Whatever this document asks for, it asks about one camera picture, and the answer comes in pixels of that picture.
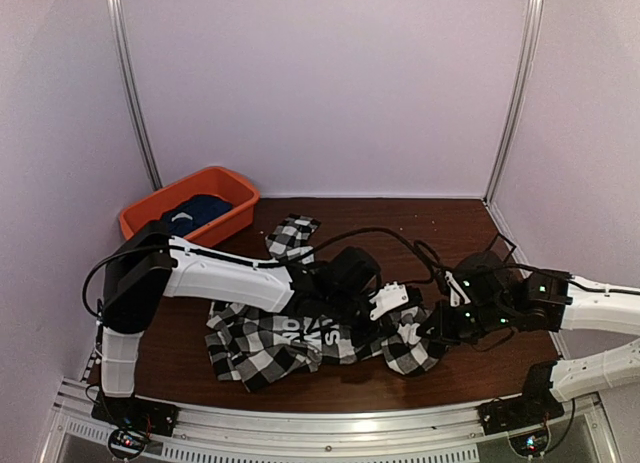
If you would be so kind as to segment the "black white checkered shirt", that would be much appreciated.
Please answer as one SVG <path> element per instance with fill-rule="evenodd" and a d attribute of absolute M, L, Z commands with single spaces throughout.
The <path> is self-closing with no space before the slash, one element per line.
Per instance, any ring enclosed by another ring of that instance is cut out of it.
<path fill-rule="evenodd" d="M 383 288 L 381 268 L 361 248 L 344 248 L 330 261 L 312 254 L 309 243 L 318 220 L 288 215 L 265 238 L 269 254 L 291 261 L 321 291 L 293 301 L 279 314 L 239 303 L 212 302 L 205 344 L 218 380 L 240 381 L 256 392 L 294 373 L 313 373 L 321 365 L 351 365 L 383 357 L 388 368 L 408 377 L 425 374 L 446 354 L 415 331 L 431 314 L 415 287 L 409 302 L 382 316 L 387 336 L 355 348 L 344 318 L 371 309 L 369 299 Z"/>

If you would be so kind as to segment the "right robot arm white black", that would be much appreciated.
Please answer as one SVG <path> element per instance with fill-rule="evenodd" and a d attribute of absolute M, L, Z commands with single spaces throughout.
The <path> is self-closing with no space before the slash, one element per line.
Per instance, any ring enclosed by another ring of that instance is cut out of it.
<path fill-rule="evenodd" d="M 633 287 L 509 263 L 492 251 L 474 253 L 441 274 L 446 298 L 415 331 L 440 346 L 476 343 L 502 329 L 639 335 L 639 291 Z M 591 356 L 537 364 L 529 369 L 512 413 L 530 425 L 550 409 L 551 400 L 564 403 L 638 380 L 638 340 Z"/>

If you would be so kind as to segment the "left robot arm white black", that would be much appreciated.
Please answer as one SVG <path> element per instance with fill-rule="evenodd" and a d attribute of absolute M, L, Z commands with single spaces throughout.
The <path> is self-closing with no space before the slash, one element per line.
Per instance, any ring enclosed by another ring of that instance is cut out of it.
<path fill-rule="evenodd" d="M 86 309 L 99 326 L 106 412 L 123 427 L 143 419 L 143 404 L 133 397 L 138 349 L 164 298 L 239 303 L 272 314 L 301 310 L 344 324 L 368 320 L 382 290 L 375 259 L 357 247 L 329 261 L 316 260 L 315 254 L 308 247 L 253 259 L 173 236 L 160 221 L 146 224 L 89 270 L 81 290 L 86 299 L 94 276 L 104 274 L 101 297 Z"/>

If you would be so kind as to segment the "small black brooch box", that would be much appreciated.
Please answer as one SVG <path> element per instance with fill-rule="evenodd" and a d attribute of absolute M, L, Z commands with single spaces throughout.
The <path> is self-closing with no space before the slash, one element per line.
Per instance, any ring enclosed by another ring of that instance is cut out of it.
<path fill-rule="evenodd" d="M 494 253 L 502 263 L 512 262 L 517 245 L 501 232 L 497 232 L 486 250 Z"/>

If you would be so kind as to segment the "orange plastic basin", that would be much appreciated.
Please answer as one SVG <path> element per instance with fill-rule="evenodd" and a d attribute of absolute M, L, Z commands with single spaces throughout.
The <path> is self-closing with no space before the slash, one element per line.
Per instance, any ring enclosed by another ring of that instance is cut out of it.
<path fill-rule="evenodd" d="M 207 167 L 125 208 L 119 223 L 127 239 L 159 220 L 170 234 L 213 247 L 252 224 L 259 198 L 258 189 L 243 175 Z"/>

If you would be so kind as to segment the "dark blue garment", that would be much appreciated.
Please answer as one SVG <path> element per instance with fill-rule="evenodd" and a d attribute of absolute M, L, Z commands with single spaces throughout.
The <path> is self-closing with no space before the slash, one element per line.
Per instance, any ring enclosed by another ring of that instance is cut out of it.
<path fill-rule="evenodd" d="M 167 225 L 171 235 L 185 237 L 232 209 L 233 205 L 224 199 L 198 194 L 165 211 L 160 220 Z"/>

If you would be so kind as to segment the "aluminium front rail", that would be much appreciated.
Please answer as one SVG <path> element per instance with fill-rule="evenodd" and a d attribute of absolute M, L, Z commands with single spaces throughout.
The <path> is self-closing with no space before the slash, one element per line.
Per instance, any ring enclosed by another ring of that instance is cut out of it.
<path fill-rule="evenodd" d="M 54 400 L 36 462 L 128 462 L 107 443 L 116 429 L 91 417 L 86 385 L 64 381 Z M 595 395 L 576 400 L 547 423 L 541 458 L 514 449 L 532 426 L 487 434 L 480 402 L 356 413 L 276 413 L 174 403 L 171 436 L 154 435 L 131 462 L 621 462 L 604 407 Z"/>

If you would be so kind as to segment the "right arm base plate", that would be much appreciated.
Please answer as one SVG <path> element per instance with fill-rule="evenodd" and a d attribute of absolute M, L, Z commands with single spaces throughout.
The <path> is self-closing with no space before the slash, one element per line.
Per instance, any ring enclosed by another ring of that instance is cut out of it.
<path fill-rule="evenodd" d="M 479 405 L 477 413 L 484 434 L 493 435 L 529 426 L 542 426 L 551 419 L 563 416 L 565 410 L 562 403 L 550 393 L 545 393 L 493 399 Z"/>

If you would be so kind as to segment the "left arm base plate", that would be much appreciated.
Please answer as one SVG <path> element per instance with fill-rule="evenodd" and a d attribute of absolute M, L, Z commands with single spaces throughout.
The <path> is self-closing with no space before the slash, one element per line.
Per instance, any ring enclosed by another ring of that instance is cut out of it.
<path fill-rule="evenodd" d="M 100 393 L 91 416 L 99 421 L 136 430 L 143 434 L 170 437 L 177 422 L 176 405 L 138 398 L 106 397 Z"/>

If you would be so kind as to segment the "right aluminium corner post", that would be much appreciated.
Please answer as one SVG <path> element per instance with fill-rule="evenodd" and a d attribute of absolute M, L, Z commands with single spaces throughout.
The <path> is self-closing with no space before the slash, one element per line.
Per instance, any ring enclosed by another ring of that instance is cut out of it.
<path fill-rule="evenodd" d="M 517 125 L 524 106 L 526 89 L 531 76 L 540 38 L 543 12 L 544 0 L 527 0 L 521 47 L 514 77 L 514 84 L 496 158 L 494 160 L 489 182 L 483 198 L 486 206 L 491 206 L 495 201 L 502 176 L 506 169 L 509 152 L 516 135 Z"/>

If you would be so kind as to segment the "aluminium corner post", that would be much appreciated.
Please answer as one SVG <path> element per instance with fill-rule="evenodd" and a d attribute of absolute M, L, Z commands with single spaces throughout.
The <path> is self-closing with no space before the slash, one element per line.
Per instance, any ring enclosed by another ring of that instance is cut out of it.
<path fill-rule="evenodd" d="M 129 111 L 144 170 L 151 189 L 156 191 L 161 189 L 163 184 L 149 140 L 144 113 L 136 85 L 134 67 L 127 37 L 123 3 L 122 0 L 106 0 L 106 2 L 123 82 L 125 103 Z"/>
<path fill-rule="evenodd" d="M 509 152 L 516 135 L 517 125 L 524 106 L 526 89 L 531 76 L 540 38 L 543 12 L 544 0 L 527 0 L 521 47 L 514 77 L 514 84 L 496 158 L 494 160 L 489 182 L 483 198 L 486 206 L 491 206 L 495 201 L 502 176 L 506 169 Z"/>

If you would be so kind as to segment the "left aluminium corner post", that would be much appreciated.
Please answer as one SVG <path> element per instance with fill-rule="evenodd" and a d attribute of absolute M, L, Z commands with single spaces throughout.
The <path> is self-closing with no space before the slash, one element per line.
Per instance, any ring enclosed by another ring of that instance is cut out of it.
<path fill-rule="evenodd" d="M 156 191 L 161 189 L 163 184 L 149 140 L 144 113 L 136 85 L 134 67 L 127 37 L 123 3 L 122 0 L 106 0 L 106 2 L 123 82 L 125 103 L 129 111 L 144 170 L 151 189 Z"/>

